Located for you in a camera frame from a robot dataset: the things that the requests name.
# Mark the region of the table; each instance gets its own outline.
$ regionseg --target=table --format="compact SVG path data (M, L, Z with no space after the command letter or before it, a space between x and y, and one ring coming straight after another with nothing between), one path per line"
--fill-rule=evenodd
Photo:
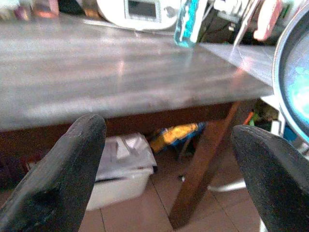
M177 47L166 35L61 18L0 29L1 152L50 149L88 112L106 118L108 135L209 121L169 216L174 228L210 182L236 115L272 94L203 46Z

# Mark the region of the floor tile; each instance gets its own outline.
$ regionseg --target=floor tile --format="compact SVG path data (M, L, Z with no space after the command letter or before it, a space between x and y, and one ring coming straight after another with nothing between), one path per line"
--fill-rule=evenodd
M198 203L190 222L205 218L215 212L221 211L222 207L214 198L211 192L207 191L201 201Z
M107 232L169 232L172 231L166 211L149 181L138 198L101 209Z
M260 216L251 199L225 209L239 232L259 231Z
M166 151L157 155L155 160L158 171L151 176L151 180L169 213L182 185L178 176L185 174L191 158L184 157L179 162L175 160L175 154L172 151Z
M86 211L78 232L105 232L99 209Z
M211 186L221 186L230 184L234 181L242 179L243 176L237 165L233 154L224 157L221 167L211 181ZM250 198L247 189L240 189L229 192L212 192L221 207L237 204Z
M176 232L238 232L223 210L192 222Z

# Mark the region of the small display screen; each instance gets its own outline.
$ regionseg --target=small display screen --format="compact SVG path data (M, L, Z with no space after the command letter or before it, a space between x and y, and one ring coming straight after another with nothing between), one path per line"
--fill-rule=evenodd
M128 1L129 14L131 15L141 15L156 18L155 14L155 4L146 3L142 1Z

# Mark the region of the plastic bin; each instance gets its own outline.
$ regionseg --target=plastic bin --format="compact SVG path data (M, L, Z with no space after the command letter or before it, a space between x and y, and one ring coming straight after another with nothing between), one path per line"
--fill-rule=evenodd
M107 138L87 210L140 196L156 166L143 135Z

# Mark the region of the wooden table leg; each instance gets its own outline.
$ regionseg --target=wooden table leg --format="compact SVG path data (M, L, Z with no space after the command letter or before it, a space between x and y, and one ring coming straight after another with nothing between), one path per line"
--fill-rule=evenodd
M205 128L186 173L185 182L182 184L169 215L174 229L184 226L189 221L196 205L205 194L220 163L218 155L220 149L223 149L229 140L231 127L235 124L242 124L242 122L235 123L235 118L237 121L244 120L253 106L252 102L245 105L246 107L243 107L243 103L233 103L225 119L209 122Z

